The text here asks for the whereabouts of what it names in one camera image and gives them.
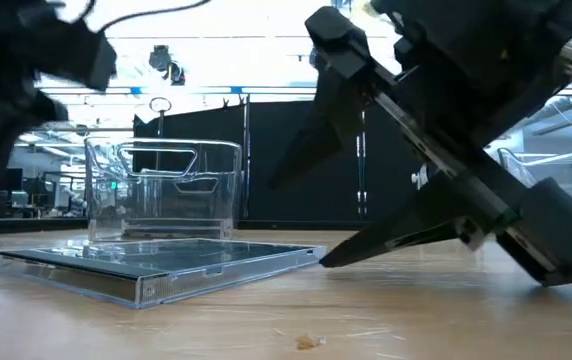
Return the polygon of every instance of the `wooden table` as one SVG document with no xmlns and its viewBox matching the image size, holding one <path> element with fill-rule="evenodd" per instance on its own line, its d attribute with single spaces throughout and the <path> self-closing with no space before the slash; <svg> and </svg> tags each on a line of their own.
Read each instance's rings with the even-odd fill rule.
<svg viewBox="0 0 572 360">
<path fill-rule="evenodd" d="M 333 246 L 349 233 L 243 232 Z M 1 248 L 83 232 L 0 236 Z M 298 351 L 307 334 L 325 344 Z M 131 310 L 0 275 L 0 359 L 572 359 L 572 286 L 541 289 L 495 244 L 411 248 Z"/>
</svg>

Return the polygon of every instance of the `cd case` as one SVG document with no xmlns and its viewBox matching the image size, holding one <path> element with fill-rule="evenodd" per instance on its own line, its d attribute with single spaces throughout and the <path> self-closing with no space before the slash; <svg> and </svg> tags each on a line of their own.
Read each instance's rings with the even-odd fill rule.
<svg viewBox="0 0 572 360">
<path fill-rule="evenodd" d="M 324 246 L 148 240 L 0 252 L 0 272 L 141 309 L 316 264 Z"/>
</svg>

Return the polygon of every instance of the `table surface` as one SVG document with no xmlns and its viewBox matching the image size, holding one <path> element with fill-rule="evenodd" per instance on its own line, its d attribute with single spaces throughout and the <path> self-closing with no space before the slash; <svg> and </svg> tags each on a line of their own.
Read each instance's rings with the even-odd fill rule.
<svg viewBox="0 0 572 360">
<path fill-rule="evenodd" d="M 332 247 L 346 232 L 240 232 Z M 0 249 L 83 239 L 0 235 Z M 297 350 L 296 338 L 325 343 Z M 542 289 L 494 243 L 409 248 L 147 310 L 0 275 L 0 359 L 572 359 L 572 286 Z"/>
</svg>

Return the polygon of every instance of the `crumb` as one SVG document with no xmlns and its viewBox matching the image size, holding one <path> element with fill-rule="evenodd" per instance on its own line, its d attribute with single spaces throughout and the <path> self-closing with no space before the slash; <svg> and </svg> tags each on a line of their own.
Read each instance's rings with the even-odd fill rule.
<svg viewBox="0 0 572 360">
<path fill-rule="evenodd" d="M 298 336 L 295 339 L 297 350 L 310 350 L 326 343 L 324 338 L 313 339 L 308 335 Z"/>
</svg>

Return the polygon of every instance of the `wood grain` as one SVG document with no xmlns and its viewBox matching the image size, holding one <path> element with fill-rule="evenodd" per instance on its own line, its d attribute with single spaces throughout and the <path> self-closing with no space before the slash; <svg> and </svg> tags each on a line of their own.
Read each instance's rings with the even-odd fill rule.
<svg viewBox="0 0 572 360">
<path fill-rule="evenodd" d="M 240 232 L 334 246 L 342 232 Z M 0 249 L 83 232 L 0 236 Z M 295 339 L 316 342 L 297 350 Z M 495 244 L 410 248 L 130 310 L 0 275 L 0 359 L 572 359 L 572 286 L 541 289 Z"/>
</svg>

